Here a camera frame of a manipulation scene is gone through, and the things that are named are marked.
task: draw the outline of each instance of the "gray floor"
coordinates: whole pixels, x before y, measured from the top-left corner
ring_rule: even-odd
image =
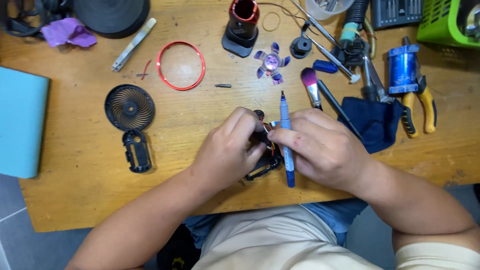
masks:
[[[480,222],[480,206],[472,185],[448,191]],[[62,270],[89,231],[35,233],[17,179],[0,174],[0,270]],[[347,248],[383,269],[393,270],[391,232],[367,207],[350,228]],[[155,269],[155,263],[150,261],[146,268]]]

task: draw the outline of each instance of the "beige shirt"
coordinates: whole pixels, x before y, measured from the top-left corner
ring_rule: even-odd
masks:
[[[461,246],[416,243],[396,253],[398,270],[480,270],[480,254]],[[207,237],[194,270],[379,270],[338,246],[333,231],[299,206],[225,215]]]

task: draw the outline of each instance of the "black tape roll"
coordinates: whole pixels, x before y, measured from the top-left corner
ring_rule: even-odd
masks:
[[[73,0],[76,17],[106,38],[124,38],[137,32],[150,11],[150,0]]]

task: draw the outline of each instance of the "light blue book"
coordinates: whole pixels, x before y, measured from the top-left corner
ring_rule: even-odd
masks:
[[[0,173],[35,177],[50,79],[0,67]]]

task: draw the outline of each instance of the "red ring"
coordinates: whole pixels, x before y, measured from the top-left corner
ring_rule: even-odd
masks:
[[[197,52],[198,56],[200,56],[200,60],[202,61],[202,74],[200,74],[200,77],[198,78],[198,80],[194,84],[192,84],[191,86],[188,86],[188,87],[173,86],[173,85],[171,85],[167,82],[167,79],[165,79],[165,77],[162,74],[162,69],[160,68],[160,59],[162,58],[163,51],[165,51],[166,49],[170,48],[172,45],[175,45],[175,44],[184,44],[184,45],[192,47]],[[200,53],[200,51],[194,45],[192,45],[192,44],[190,44],[186,41],[180,41],[180,40],[179,41],[172,41],[172,42],[166,44],[162,48],[162,50],[159,52],[158,57],[156,59],[156,69],[158,69],[158,75],[160,75],[160,79],[162,79],[162,81],[166,85],[168,85],[169,87],[171,87],[175,90],[185,91],[185,90],[190,90],[190,89],[194,88],[195,86],[197,86],[197,84],[199,84],[200,81],[202,80],[202,78],[204,77],[204,75],[205,75],[205,60],[204,60],[203,55]]]

